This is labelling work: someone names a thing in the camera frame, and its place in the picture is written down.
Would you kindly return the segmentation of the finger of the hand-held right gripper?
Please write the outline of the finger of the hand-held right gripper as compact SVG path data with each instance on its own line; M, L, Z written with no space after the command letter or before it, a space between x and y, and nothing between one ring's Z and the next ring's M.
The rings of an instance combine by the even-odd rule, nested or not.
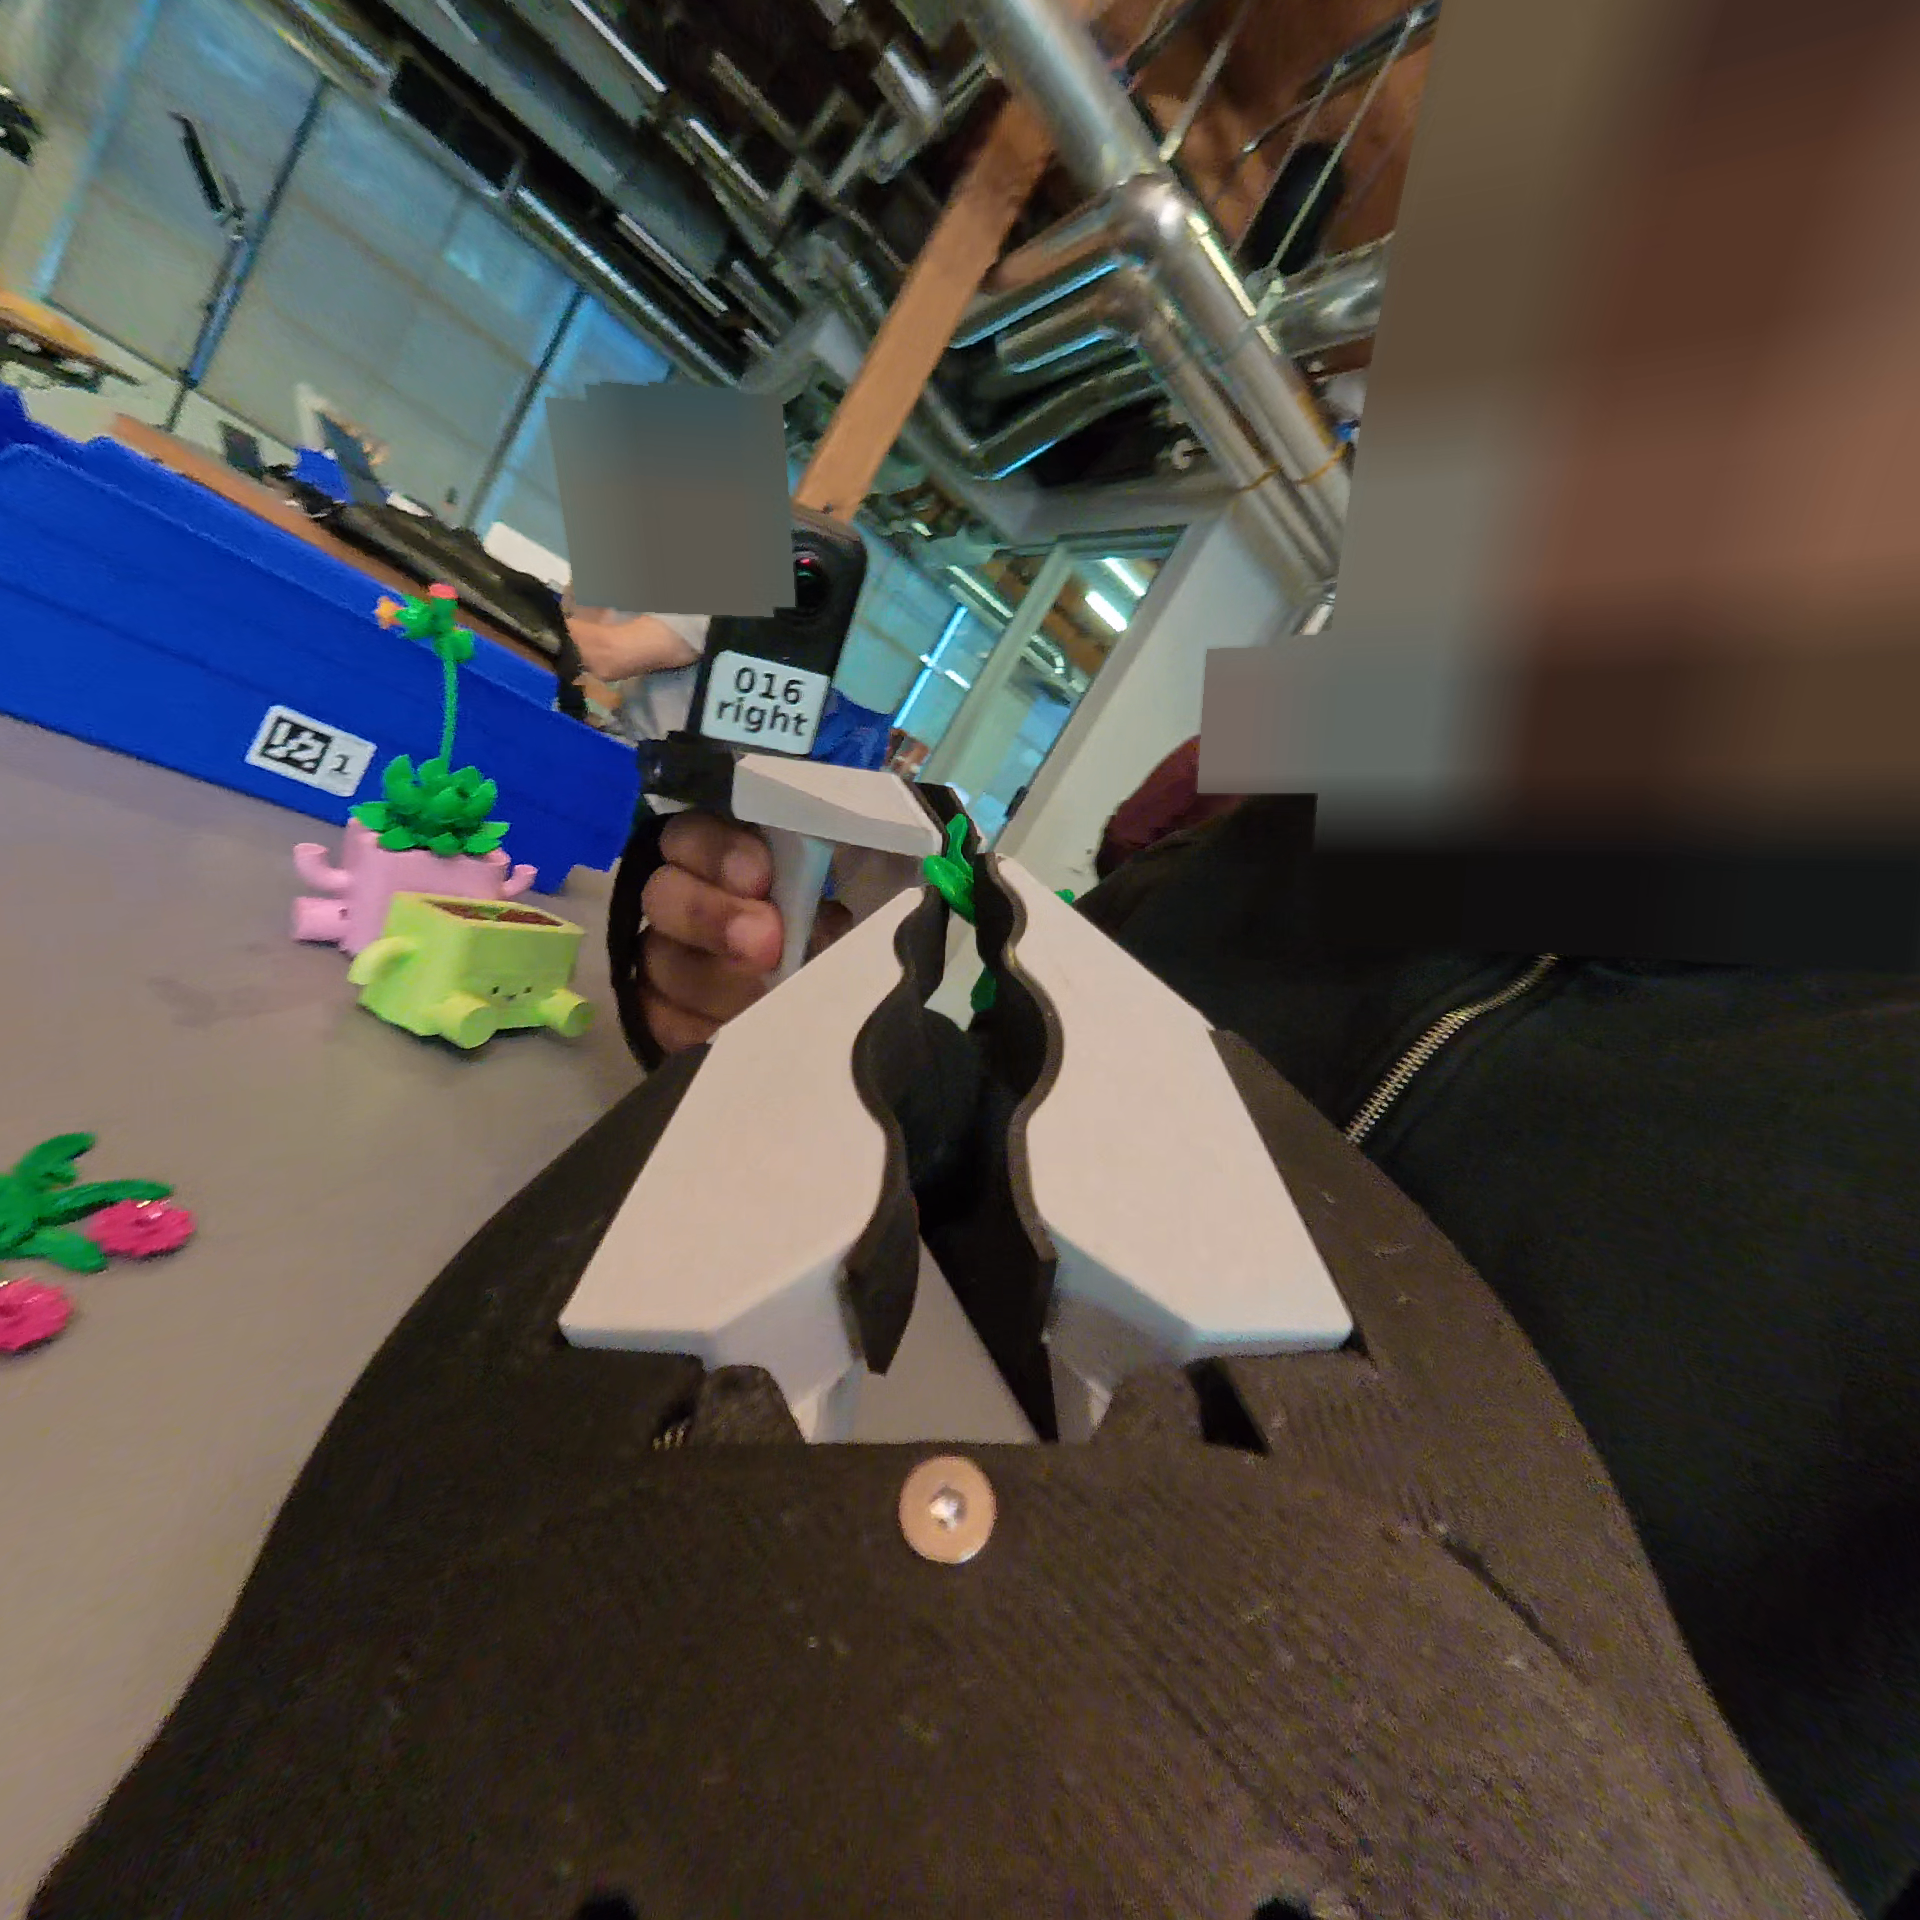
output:
M945 857L962 845L931 787L889 769L743 751L732 811L760 831L778 867L815 850L865 848L892 857Z

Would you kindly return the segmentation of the black bag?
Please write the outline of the black bag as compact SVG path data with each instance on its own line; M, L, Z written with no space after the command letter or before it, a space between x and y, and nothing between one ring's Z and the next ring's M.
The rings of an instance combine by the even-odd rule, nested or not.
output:
M407 511L395 503L338 501L314 509L311 518L357 553L392 563L419 586L455 589L465 613L483 617L491 627L538 648L547 661L561 661L571 647L561 592L536 573L497 560L465 528Z

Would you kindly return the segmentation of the silver ventilation duct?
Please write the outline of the silver ventilation duct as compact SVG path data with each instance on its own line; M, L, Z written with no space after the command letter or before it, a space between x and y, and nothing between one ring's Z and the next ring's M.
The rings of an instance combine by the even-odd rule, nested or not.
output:
M991 71L1088 194L1036 242L1040 273L975 299L954 344L1087 309L1137 342L1276 558L1309 592L1338 581L1352 470L1306 377L1258 314L1210 214L1184 191L1113 66L1068 3L964 1Z

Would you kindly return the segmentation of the person's right hand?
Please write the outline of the person's right hand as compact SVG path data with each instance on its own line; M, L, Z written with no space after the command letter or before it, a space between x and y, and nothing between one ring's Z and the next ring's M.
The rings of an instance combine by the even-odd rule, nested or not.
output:
M784 957L776 857L747 824L680 811L640 893L640 1014L663 1054L708 1041L771 986Z

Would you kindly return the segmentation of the pink toy brick flowerpot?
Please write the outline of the pink toy brick flowerpot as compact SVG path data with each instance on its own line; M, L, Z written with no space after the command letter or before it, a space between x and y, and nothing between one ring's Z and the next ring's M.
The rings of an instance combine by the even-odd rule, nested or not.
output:
M293 938L345 955L383 934L395 896L501 905L538 882L533 864L514 864L505 851L511 826L493 814L497 782L455 758L459 673L475 648L455 589L433 582L420 594L384 597L376 618L439 661L442 722L433 757L393 757L377 794L349 809L337 857L317 843L295 848L305 890L293 903Z

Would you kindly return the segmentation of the light tripod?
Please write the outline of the light tripod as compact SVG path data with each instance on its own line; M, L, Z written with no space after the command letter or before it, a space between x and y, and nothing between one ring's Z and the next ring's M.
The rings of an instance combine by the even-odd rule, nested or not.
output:
M233 179L216 166L196 120L180 109L169 109L169 115L179 128L183 154L200 187L200 197L224 238L224 254L201 309L196 337L180 371L177 375L177 390L168 406L168 416L160 422L162 431L175 433L189 394L201 389L204 375L229 323L233 301L243 293L255 235L249 207L237 199Z

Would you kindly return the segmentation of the blue plastic bin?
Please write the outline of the blue plastic bin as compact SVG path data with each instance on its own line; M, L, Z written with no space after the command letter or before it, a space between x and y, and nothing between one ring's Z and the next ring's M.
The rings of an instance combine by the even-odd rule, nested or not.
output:
M443 667L362 568L3 394L3 707L328 826L434 757Z

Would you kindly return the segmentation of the person's black jacket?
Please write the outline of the person's black jacket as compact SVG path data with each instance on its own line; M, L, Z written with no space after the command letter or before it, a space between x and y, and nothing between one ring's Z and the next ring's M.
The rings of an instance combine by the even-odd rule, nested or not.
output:
M1491 1283L1792 1822L1865 1915L1915 1915L1915 974L1346 957L1306 800L1119 826L1084 914Z

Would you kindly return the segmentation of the green toy stem piece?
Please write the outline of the green toy stem piece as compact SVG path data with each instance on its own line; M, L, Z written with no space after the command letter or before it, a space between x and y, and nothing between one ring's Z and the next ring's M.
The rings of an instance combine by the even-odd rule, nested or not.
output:
M969 815L956 814L947 823L945 850L922 861L923 882L947 901L949 912L964 926L977 930L977 866L969 851L969 835L975 826ZM969 1013L975 1017L988 1014L996 999L996 977L988 961L979 957L977 975L969 990Z

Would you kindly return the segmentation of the lime toy brick flowerpot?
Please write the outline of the lime toy brick flowerpot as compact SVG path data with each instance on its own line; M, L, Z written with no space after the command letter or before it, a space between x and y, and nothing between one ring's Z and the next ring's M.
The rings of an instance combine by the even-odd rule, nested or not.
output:
M379 1022L457 1048L516 1031L577 1040L593 1024L571 985L584 938L539 907L400 890L347 981Z

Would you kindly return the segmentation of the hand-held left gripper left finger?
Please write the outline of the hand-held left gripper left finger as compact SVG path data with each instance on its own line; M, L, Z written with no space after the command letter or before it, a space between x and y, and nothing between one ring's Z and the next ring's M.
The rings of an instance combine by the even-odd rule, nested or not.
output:
M682 1055L683 1089L561 1312L569 1346L768 1374L809 1442L850 1435L868 1357L889 1361L919 1281L893 1096L858 1037L947 960L947 901L900 890Z

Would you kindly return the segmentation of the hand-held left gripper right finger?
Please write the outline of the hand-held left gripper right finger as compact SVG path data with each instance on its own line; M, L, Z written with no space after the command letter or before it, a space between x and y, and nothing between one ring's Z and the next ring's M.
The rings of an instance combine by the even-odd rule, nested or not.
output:
M1005 1167L1057 1435L1088 1442L1146 1371L1343 1349L1353 1313L1228 1037L1010 857L977 867L977 944L1021 1087Z

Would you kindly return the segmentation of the wooden desk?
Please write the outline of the wooden desk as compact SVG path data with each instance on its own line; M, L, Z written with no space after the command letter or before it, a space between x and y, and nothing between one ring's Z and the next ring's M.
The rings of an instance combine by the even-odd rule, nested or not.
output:
M311 511L324 509L337 501L316 487L295 480L289 470L233 467L212 449L179 439L179 433L168 433L157 425L136 421L122 410L109 416L107 429L117 440L154 459L157 465L187 477L205 491L227 497L231 505L243 507L255 515L279 525L283 531L314 544L320 553L367 570L367 576L379 582L379 586L395 594L426 594L428 586L405 581L395 566L357 553L352 546L320 528L311 518ZM584 686L586 664L579 657L573 642L561 661L547 661L538 648L501 633L498 627L491 627L483 617L465 613L463 606L459 613L475 634L493 640L519 657L547 667L556 681L556 702L563 712L581 722L593 719L587 688Z

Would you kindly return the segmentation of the green spiky toy plant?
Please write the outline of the green spiky toy plant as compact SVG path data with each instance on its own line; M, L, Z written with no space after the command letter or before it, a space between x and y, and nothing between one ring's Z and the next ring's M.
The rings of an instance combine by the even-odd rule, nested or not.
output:
M4 1262L42 1262L73 1274L104 1272L109 1255L81 1222L122 1201L160 1201L175 1195L175 1187L160 1182L82 1179L81 1160L93 1145L93 1134L51 1135L4 1167Z

